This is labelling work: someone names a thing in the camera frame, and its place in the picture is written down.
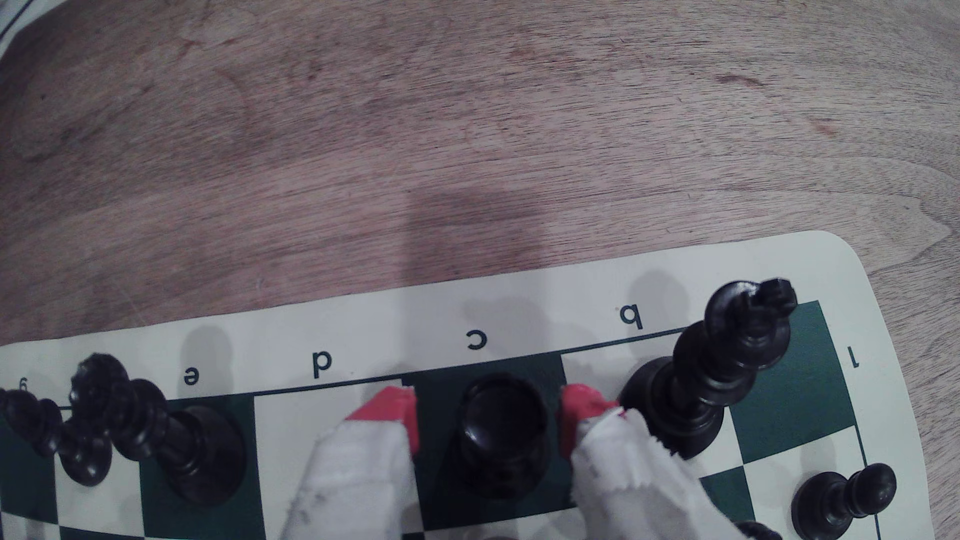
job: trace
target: black chess piece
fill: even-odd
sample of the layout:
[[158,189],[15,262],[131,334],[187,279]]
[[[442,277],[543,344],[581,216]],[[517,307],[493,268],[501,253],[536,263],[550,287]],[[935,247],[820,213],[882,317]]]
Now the black chess piece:
[[723,285],[704,320],[680,334],[672,357],[647,362],[630,377],[620,404],[639,410],[666,448],[684,459],[699,454],[720,431],[724,407],[746,397],[756,372],[783,357],[796,307],[787,280]]
[[475,381],[457,414],[456,453],[467,486],[489,499],[532,490],[550,460],[547,410],[540,392],[510,374]]
[[803,540],[836,540],[853,518],[883,511],[897,493],[897,476],[889,465],[874,463],[850,479],[827,472],[804,482],[790,505],[793,527]]
[[243,437],[216,410],[193,405],[169,412],[159,388],[148,380],[130,380],[110,355],[90,356],[70,381],[74,414],[109,436],[124,457],[155,457],[188,501],[219,504],[240,487],[247,466]]
[[26,390],[0,389],[0,409],[14,433],[43,457],[60,455],[63,470],[74,481],[94,486],[110,470],[113,447],[103,435],[70,417],[63,422],[52,400],[38,400]]
[[736,528],[747,538],[753,540],[783,540],[778,532],[756,521],[738,521]]

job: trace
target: chess piece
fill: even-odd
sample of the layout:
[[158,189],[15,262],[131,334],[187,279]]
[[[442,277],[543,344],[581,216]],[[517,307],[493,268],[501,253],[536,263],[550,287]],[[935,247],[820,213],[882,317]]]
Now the chess piece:
[[550,459],[546,429],[546,405],[532,384],[510,374],[477,380],[457,415],[458,456],[467,486],[489,499],[512,499],[532,490]]
[[113,457],[109,439],[94,434],[76,417],[63,422],[53,401],[38,400],[26,390],[0,389],[0,409],[13,432],[37,454],[59,454],[63,470],[77,483],[94,486],[107,476]]
[[70,403],[127,459],[151,457],[171,486],[192,503],[224,502],[240,487],[246,450],[240,431],[222,414],[202,405],[170,412],[152,382],[130,380],[115,357],[95,354],[71,379]]
[[827,472],[804,482],[790,505],[793,527],[803,540],[836,540],[853,518],[883,511],[897,493],[889,465],[874,463],[850,479]]
[[738,521],[734,525],[744,536],[753,540],[783,540],[775,530],[756,521]]
[[796,307],[787,280],[723,285],[704,320],[680,334],[672,357],[647,362],[630,377],[620,403],[638,409],[666,448],[684,459],[699,454],[720,431],[724,407],[746,397],[756,372],[783,357]]

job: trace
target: white square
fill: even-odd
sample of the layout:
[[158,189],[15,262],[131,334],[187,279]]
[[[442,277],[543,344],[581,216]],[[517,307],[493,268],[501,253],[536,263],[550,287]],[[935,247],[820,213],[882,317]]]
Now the white square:
[[[747,463],[743,470],[756,520],[780,533],[784,540],[801,540],[790,516],[790,504],[801,484],[826,471],[849,478],[863,466],[856,428],[850,427]],[[874,518],[854,519],[843,539],[876,540]]]
[[[317,439],[399,379],[256,396],[256,455],[267,540],[277,540]],[[423,530],[415,482],[401,515],[403,532]]]
[[60,525],[126,536],[143,536],[140,501],[140,465],[113,452],[104,481],[79,485],[54,459],[57,485],[57,521]]
[[4,512],[0,516],[3,521],[4,540],[60,540],[60,527],[40,521],[34,521]]
[[536,514],[515,520],[485,523],[469,527],[430,530],[424,540],[583,540],[587,537],[584,515],[578,508]]
[[679,333],[642,339],[561,355],[566,382],[580,382],[596,388],[608,400],[614,400],[627,379],[650,360],[673,354]]
[[733,418],[730,409],[723,409],[723,425],[717,438],[710,446],[698,455],[686,461],[699,478],[708,477],[743,465],[743,454],[740,453],[740,442],[736,438],[736,429],[733,428]]

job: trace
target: wood grain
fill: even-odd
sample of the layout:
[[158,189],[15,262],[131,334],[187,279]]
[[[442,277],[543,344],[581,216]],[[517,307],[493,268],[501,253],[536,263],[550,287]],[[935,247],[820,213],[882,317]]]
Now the wood grain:
[[0,342],[823,229],[960,538],[960,4],[71,0],[0,61]]

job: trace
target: vinyl chess mat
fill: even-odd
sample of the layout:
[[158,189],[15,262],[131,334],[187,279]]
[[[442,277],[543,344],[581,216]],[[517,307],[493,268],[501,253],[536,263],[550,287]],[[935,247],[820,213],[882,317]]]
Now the vinyl chess mat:
[[[394,297],[396,291],[382,291],[297,305],[294,318],[306,315],[313,331],[279,324],[284,316],[276,310],[287,308],[279,307],[252,312],[260,315],[252,322],[242,319],[245,313],[221,315],[0,348],[4,387],[26,380],[32,392],[64,408],[76,362],[94,351],[114,354],[132,378],[156,382],[171,409],[203,404],[224,412],[242,431],[249,456],[240,490],[222,505],[201,507],[179,498],[153,460],[136,463],[118,453],[103,483],[80,486],[58,459],[37,456],[0,422],[3,538],[275,540],[317,438],[394,384],[416,388],[420,423],[416,485],[402,516],[404,540],[582,539],[583,520],[569,498],[570,467],[556,447],[543,480],[517,500],[485,500],[461,483],[452,470],[451,440],[466,388],[484,375],[509,372],[534,384],[552,410],[561,387],[573,382],[613,398],[637,367],[671,354],[680,332],[702,317],[712,290],[734,279],[777,275],[794,283],[802,302],[790,318],[787,354],[757,376],[744,401],[726,410],[717,439],[689,463],[731,520],[757,520],[784,538],[797,538],[790,502],[804,480],[822,471],[849,476],[883,461],[898,474],[898,495],[878,516],[854,520],[844,538],[932,539],[916,424],[862,267],[855,257],[849,260],[852,251],[835,236],[778,239],[766,246],[772,239],[408,287]],[[786,261],[779,257],[784,244],[793,254]],[[799,264],[804,251],[817,253],[820,264]],[[830,255],[837,260],[824,263]],[[617,279],[626,286],[612,284]],[[570,286],[584,280],[599,284]],[[824,285],[830,280],[833,288]],[[453,289],[463,289],[463,298],[450,298]],[[576,298],[557,302],[555,295],[563,294]],[[396,317],[385,315],[391,310]],[[372,313],[380,324],[372,325]],[[405,321],[408,314],[417,322]],[[333,315],[340,315],[336,322]],[[400,331],[391,333],[384,320],[397,321]],[[324,338],[338,330],[326,334],[327,323],[347,326],[340,342]],[[384,335],[382,351],[391,345],[398,351],[382,361],[365,356],[371,352],[358,344]],[[449,343],[431,345],[431,336]],[[151,360],[164,352],[152,345],[170,339],[179,348],[171,357],[179,362],[160,362],[171,367],[156,369]],[[277,350],[283,349],[280,339],[289,349],[305,347],[291,356],[289,370],[285,351]],[[239,358],[238,351],[250,349],[248,360]],[[352,356],[367,363],[352,363]],[[279,371],[290,379],[275,384],[269,377],[244,378],[244,366],[254,362],[262,366],[261,376]],[[558,440],[555,424],[549,436]]]

